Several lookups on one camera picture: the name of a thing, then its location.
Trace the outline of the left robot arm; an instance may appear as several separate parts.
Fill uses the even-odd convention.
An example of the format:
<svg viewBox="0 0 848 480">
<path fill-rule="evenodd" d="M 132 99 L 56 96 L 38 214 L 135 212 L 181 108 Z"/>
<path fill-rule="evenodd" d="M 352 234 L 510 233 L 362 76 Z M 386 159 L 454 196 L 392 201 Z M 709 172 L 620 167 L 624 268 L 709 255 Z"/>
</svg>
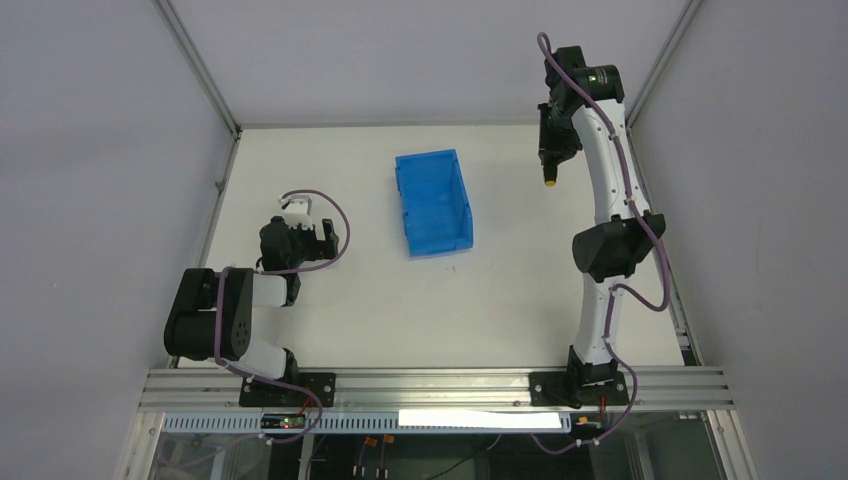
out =
<svg viewBox="0 0 848 480">
<path fill-rule="evenodd" d="M 164 329 L 167 353 L 299 385 L 294 353 L 253 332 L 253 311 L 293 306 L 301 288 L 298 269 L 306 262 L 337 258 L 333 221 L 323 219 L 321 230 L 317 234 L 313 226 L 295 226 L 275 216 L 259 231 L 259 272 L 238 267 L 185 270 Z"/>
</svg>

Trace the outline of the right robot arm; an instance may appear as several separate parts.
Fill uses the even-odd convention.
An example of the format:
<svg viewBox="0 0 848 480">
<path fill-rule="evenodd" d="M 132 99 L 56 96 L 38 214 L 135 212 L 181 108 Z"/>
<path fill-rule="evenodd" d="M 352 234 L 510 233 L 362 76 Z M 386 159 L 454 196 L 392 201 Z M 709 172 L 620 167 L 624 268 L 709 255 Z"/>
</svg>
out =
<svg viewBox="0 0 848 480">
<path fill-rule="evenodd" d="M 578 46 L 552 49 L 545 35 L 538 41 L 549 89 L 547 101 L 538 106 L 544 182 L 555 185 L 560 166 L 583 154 L 595 224 L 572 240 L 572 256 L 584 284 L 578 333 L 566 367 L 532 375 L 531 385 L 552 405 L 579 408 L 600 398 L 624 402 L 626 388 L 613 353 L 620 298 L 637 266 L 665 233 L 666 221 L 651 211 L 632 171 L 618 69 L 588 65 Z"/>
</svg>

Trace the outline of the black orange screwdriver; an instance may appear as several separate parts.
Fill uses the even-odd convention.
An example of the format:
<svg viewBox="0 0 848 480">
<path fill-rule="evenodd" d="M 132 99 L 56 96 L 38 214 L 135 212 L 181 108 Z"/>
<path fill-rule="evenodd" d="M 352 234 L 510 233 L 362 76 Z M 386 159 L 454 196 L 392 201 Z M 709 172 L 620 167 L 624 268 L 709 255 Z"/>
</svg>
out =
<svg viewBox="0 0 848 480">
<path fill-rule="evenodd" d="M 542 166 L 543 180 L 546 186 L 554 186 L 557 183 L 558 165 L 545 164 Z"/>
</svg>

